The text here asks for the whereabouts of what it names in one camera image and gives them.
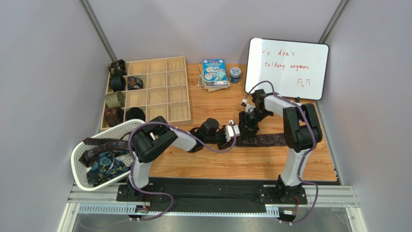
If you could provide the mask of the dark blue paisley tie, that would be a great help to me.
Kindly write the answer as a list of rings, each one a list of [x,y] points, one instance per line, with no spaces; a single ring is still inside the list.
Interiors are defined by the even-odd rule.
[[[287,146],[283,133],[258,134],[246,139],[239,139],[237,147],[277,147]]]

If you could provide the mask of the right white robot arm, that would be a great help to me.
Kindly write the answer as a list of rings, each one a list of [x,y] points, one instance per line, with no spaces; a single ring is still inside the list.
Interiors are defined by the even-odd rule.
[[[278,201],[287,203],[301,193],[306,158],[323,137],[316,109],[311,103],[296,103],[278,94],[266,94],[262,89],[252,94],[252,101],[249,104],[243,99],[241,104],[245,110],[239,114],[240,140],[256,143],[259,122],[274,114],[283,118],[283,137],[289,151],[275,193]]]

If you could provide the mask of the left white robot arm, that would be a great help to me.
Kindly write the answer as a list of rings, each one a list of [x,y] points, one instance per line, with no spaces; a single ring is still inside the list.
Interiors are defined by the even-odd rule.
[[[209,118],[190,131],[169,124],[162,116],[140,124],[128,139],[128,149],[132,156],[129,175],[131,186],[142,191],[149,183],[152,162],[171,146],[189,153],[203,148],[226,153],[235,146],[239,135],[239,127],[232,120],[228,125],[220,127],[217,120]]]

